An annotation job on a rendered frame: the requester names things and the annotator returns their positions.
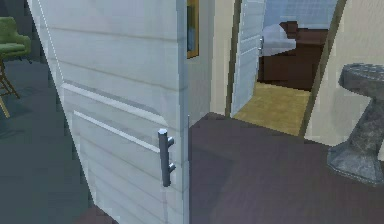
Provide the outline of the white bathroom sink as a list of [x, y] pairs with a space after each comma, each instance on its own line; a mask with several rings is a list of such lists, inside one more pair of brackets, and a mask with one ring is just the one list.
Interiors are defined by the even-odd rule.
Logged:
[[265, 27], [262, 37], [263, 56], [273, 56], [296, 48], [296, 40], [289, 39], [286, 31], [279, 24]]

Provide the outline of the white panelled room door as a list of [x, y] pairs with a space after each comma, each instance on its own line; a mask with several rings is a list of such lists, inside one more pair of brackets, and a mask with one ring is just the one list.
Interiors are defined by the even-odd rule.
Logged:
[[27, 2], [94, 204], [118, 224], [190, 224], [186, 0]]

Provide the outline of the dark brown cabinet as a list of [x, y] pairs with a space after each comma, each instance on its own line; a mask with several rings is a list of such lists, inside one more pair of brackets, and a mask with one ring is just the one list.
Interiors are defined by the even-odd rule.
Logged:
[[273, 56], [260, 56], [257, 81], [310, 91], [328, 35], [327, 29], [300, 28], [297, 21], [281, 22], [296, 48]]

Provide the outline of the green chair with wooden legs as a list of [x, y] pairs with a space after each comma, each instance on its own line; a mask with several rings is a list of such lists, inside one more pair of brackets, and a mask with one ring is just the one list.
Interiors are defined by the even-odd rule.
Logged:
[[17, 98], [20, 96], [6, 76], [4, 60], [26, 57], [27, 61], [31, 63], [30, 53], [31, 39], [18, 33], [16, 20], [10, 16], [0, 17], [0, 90], [4, 90], [4, 93], [0, 93], [0, 108], [6, 118], [10, 117], [10, 113], [5, 106], [3, 96], [15, 95]]

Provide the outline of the yellow framed wall picture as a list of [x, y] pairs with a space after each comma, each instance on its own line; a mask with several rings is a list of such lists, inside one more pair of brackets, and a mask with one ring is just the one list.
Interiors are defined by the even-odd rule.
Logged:
[[199, 55], [199, 0], [187, 0], [187, 58]]

